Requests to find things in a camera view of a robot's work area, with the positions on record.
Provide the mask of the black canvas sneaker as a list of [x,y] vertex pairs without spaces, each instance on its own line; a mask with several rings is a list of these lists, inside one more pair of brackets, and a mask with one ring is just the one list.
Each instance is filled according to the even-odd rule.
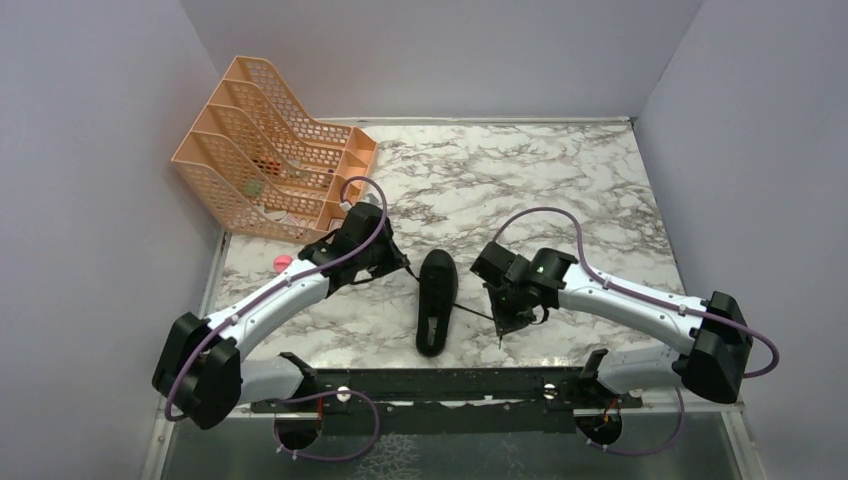
[[446,346],[458,293],[458,271],[453,257],[442,249],[430,251],[422,262],[418,284],[415,346],[420,354],[435,357]]

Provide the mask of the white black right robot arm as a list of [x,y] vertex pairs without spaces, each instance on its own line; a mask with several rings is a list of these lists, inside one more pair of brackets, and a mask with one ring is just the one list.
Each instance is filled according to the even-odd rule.
[[534,311],[588,313],[637,330],[658,345],[591,353],[575,388],[600,407],[631,391],[683,387],[719,403],[737,401],[753,345],[737,300],[714,292],[707,299],[666,295],[630,282],[597,281],[577,258],[550,248],[528,260],[490,242],[471,266],[487,290],[498,336],[536,321]]

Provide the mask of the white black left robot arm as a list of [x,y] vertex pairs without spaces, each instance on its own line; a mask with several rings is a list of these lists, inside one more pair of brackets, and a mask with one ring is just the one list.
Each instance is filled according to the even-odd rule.
[[251,361],[249,354],[286,321],[354,284],[359,273],[380,278],[407,264],[387,212],[356,203],[339,229],[302,249],[265,286],[205,319],[187,312],[174,321],[152,378],[165,417],[207,430],[239,405],[279,400],[290,410],[306,408],[315,386],[305,363],[286,355]]

